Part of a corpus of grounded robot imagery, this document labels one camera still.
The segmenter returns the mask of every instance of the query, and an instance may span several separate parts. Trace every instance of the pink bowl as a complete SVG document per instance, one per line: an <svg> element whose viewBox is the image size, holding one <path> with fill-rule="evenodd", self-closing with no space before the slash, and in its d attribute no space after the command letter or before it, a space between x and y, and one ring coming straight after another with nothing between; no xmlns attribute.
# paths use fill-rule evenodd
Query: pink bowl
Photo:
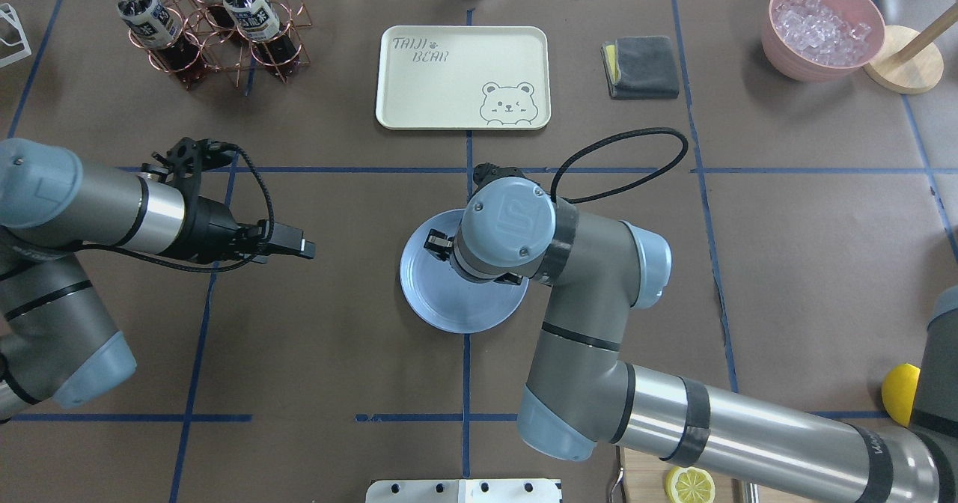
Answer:
<svg viewBox="0 0 958 503"><path fill-rule="evenodd" d="M828 5L851 25L864 22L872 26L872 32L865 40L868 43L868 52L857 64L848 67L831 67L805 59L786 45L772 23L775 8L783 1L786 0L771 0L769 3L769 9L762 21L762 49L775 69L780 70L785 76L802 82L835 80L872 61L872 58L882 49L882 43L885 40L885 21L879 8L871 0L822 0L823 5Z"/></svg>

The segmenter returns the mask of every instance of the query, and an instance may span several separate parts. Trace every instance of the lemon slice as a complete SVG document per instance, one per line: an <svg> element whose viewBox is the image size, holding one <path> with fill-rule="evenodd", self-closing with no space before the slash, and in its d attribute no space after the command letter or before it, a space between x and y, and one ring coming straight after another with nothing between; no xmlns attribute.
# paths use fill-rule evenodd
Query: lemon slice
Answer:
<svg viewBox="0 0 958 503"><path fill-rule="evenodd" d="M908 363L900 364L882 381L882 403L889 417L907 427L911 420L911 408L915 404L915 391L921 370Z"/></svg>
<svg viewBox="0 0 958 503"><path fill-rule="evenodd" d="M665 477L665 493L671 503L712 503L716 483L705 469L672 468Z"/></svg>

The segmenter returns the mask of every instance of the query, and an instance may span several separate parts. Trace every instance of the wooden base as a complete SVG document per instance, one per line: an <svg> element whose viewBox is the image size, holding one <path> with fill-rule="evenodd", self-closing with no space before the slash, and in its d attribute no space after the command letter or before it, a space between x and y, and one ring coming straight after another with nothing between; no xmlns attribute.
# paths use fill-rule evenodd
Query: wooden base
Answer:
<svg viewBox="0 0 958 503"><path fill-rule="evenodd" d="M910 60L901 61L896 56L918 33L901 25L887 25L882 49L865 66L868 76L900 94L923 94L934 88L945 72L945 60L934 43L925 46Z"/></svg>
<svg viewBox="0 0 958 503"><path fill-rule="evenodd" d="M623 485L626 490L626 503L670 503L665 493L665 476L673 468L671 463L633 451L619 448L622 467L626 469ZM725 475L712 473L716 483L715 503L739 503L736 487L732 479ZM759 489L760 503L813 503L810 499L793 496L770 488Z"/></svg>

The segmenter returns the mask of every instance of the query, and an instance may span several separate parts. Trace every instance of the gray cloth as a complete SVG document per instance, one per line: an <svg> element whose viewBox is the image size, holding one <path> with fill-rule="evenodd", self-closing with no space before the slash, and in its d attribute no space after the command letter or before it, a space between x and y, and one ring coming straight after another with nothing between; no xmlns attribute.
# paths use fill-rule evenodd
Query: gray cloth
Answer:
<svg viewBox="0 0 958 503"><path fill-rule="evenodd" d="M615 59L608 59L615 45ZM608 94L614 100L678 97L678 73L668 37L622 37L602 44ZM615 78L612 66L618 67Z"/></svg>

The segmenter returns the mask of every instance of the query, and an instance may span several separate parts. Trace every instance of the bowl of ice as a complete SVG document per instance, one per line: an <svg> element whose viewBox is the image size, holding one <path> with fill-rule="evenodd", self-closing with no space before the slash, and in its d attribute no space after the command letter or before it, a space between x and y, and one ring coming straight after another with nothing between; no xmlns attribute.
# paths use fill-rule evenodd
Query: bowl of ice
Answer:
<svg viewBox="0 0 958 503"><path fill-rule="evenodd" d="M825 82L871 61L885 40L871 0L771 0L762 47L775 69L803 82Z"/></svg>

